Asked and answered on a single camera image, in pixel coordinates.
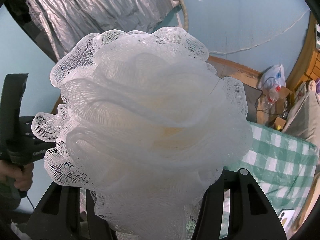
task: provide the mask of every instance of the clear plastic bottle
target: clear plastic bottle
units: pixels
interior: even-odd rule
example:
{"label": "clear plastic bottle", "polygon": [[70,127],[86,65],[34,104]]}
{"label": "clear plastic bottle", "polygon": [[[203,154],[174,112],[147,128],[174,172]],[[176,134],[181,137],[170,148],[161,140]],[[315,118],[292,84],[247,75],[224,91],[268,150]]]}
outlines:
{"label": "clear plastic bottle", "polygon": [[265,96],[261,104],[263,111],[270,109],[274,105],[274,103],[279,99],[279,91],[280,86],[272,87],[269,90],[268,94]]}

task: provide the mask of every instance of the white mesh netting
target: white mesh netting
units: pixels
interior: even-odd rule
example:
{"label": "white mesh netting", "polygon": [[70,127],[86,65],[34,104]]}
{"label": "white mesh netting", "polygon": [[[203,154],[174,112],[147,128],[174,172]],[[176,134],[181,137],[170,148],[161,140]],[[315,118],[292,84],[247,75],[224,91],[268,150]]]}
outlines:
{"label": "white mesh netting", "polygon": [[252,143],[244,88],[178,27],[89,34],[51,71],[66,105],[33,133],[58,184],[92,191],[120,239],[191,239],[198,201]]}

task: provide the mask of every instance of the checkered cloth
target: checkered cloth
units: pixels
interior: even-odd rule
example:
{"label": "checkered cloth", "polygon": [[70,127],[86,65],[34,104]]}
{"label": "checkered cloth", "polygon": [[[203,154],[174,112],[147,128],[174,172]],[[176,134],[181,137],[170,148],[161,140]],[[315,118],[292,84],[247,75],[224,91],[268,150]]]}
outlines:
{"label": "checkered cloth", "polygon": [[[291,223],[306,201],[318,162],[318,148],[302,139],[250,123],[253,144],[241,161],[224,167],[230,171],[246,168],[279,214],[295,209]],[[230,199],[224,200],[220,238],[227,235]]]}

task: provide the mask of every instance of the beige hose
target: beige hose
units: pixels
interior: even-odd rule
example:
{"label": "beige hose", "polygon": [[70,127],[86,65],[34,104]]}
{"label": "beige hose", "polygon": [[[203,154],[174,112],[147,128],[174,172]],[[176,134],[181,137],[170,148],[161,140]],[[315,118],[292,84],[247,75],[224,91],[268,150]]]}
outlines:
{"label": "beige hose", "polygon": [[188,12],[187,12],[187,7],[184,3],[184,0],[179,0],[179,3],[182,7],[183,11],[183,28],[188,31],[189,30],[189,18],[188,18]]}

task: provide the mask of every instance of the silver reflective fabric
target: silver reflective fabric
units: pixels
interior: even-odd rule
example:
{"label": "silver reflective fabric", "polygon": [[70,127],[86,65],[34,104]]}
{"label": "silver reflective fabric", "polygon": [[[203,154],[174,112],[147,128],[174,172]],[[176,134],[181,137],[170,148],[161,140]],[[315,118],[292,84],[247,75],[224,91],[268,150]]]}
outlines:
{"label": "silver reflective fabric", "polygon": [[27,0],[57,59],[89,33],[118,29],[151,33],[178,0]]}

